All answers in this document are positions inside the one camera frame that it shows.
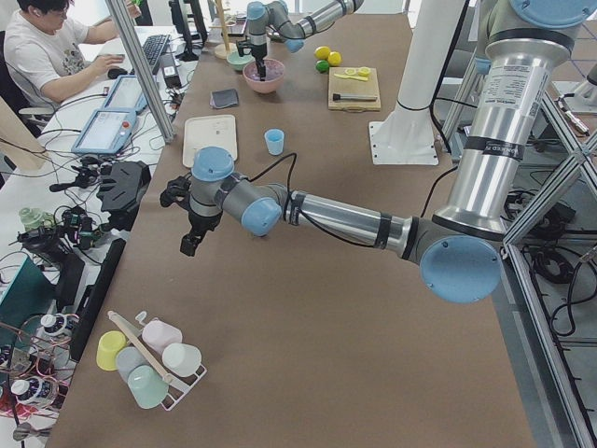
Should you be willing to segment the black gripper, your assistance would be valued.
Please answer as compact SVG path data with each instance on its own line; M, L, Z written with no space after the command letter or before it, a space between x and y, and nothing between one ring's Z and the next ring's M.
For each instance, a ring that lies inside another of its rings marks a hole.
M194 257L208 231L214 231L222 218L216 206L204 206L191 196L190 175L178 176L169 180L166 189L160 194L160 205L169 207L173 203L187 211L190 231L181 239L180 252Z
M260 81L266 80L267 69L265 64L265 57L267 56L267 41L261 43L254 43L251 39L239 40L236 42L236 47L240 56L250 54L255 59L257 74Z

